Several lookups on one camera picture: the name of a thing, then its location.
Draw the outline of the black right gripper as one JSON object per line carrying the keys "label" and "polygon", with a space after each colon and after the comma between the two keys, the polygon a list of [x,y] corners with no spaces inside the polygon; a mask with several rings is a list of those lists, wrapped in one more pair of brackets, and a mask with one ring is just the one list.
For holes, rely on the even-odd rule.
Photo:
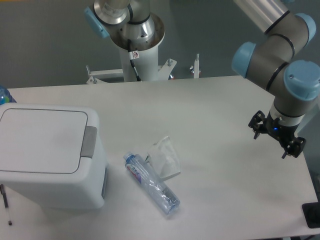
{"label": "black right gripper", "polygon": [[271,117],[268,113],[267,118],[261,110],[258,110],[252,116],[248,123],[248,127],[254,132],[253,139],[256,140],[260,134],[267,134],[277,140],[284,153],[281,156],[284,159],[286,156],[297,158],[304,150],[307,140],[303,137],[295,137],[295,132],[298,128],[297,125],[285,126],[280,124],[280,120]]}

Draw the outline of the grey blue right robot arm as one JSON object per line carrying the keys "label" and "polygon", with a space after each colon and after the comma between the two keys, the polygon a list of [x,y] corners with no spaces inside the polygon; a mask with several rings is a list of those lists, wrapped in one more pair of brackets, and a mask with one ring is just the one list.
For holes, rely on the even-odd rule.
{"label": "grey blue right robot arm", "polygon": [[238,0],[236,5],[261,29],[266,40],[246,42],[232,59],[232,69],[274,96],[268,115],[257,112],[249,123],[255,136],[267,134],[288,152],[303,148],[295,132],[320,93],[320,68],[294,60],[316,34],[305,13],[292,13],[279,0]]}

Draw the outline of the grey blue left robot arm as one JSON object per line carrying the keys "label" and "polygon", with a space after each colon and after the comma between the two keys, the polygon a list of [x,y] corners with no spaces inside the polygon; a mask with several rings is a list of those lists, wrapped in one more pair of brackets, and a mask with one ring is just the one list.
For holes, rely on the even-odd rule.
{"label": "grey blue left robot arm", "polygon": [[[306,140],[295,131],[307,112],[307,63],[293,57],[313,38],[315,23],[306,14],[292,14],[278,0],[238,0],[238,7],[266,34],[261,45],[246,42],[233,56],[231,67],[274,96],[268,115],[258,111],[250,120],[254,135],[276,139],[285,156],[298,157]],[[148,0],[96,0],[84,10],[85,18],[101,38],[119,47],[124,80],[159,81],[156,49],[164,38],[162,20],[150,10]]]}

